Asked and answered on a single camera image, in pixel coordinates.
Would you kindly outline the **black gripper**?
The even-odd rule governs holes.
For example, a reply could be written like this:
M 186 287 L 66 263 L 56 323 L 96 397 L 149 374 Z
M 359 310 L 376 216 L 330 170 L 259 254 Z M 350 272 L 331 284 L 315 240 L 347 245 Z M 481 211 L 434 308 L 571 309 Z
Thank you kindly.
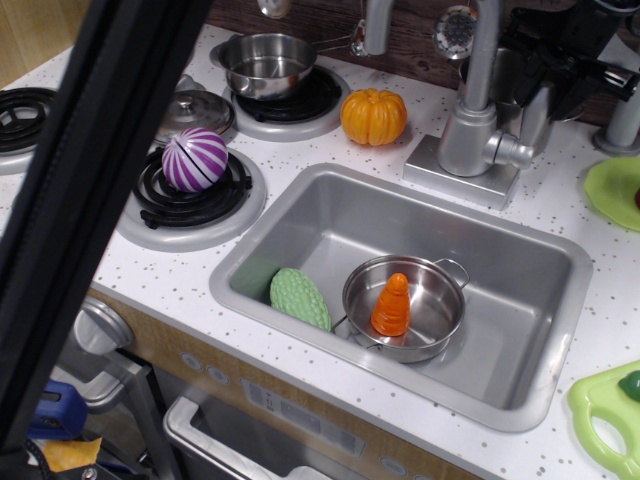
M 518 7 L 501 43 L 523 56 L 517 104 L 528 105 L 543 87 L 554 87 L 550 119 L 565 120 L 598 91 L 627 100 L 639 81 L 639 69 L 602 60 L 601 54 L 626 18 L 639 12 L 637 1 L 578 1 L 561 11 Z M 622 84 L 607 70 L 630 75 Z

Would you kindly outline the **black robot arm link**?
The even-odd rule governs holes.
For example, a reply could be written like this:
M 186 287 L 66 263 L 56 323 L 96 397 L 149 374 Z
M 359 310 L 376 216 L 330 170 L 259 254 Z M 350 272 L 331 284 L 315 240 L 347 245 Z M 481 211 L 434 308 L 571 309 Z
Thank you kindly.
M 91 3 L 1 240 L 1 451 L 19 451 L 210 5 Z

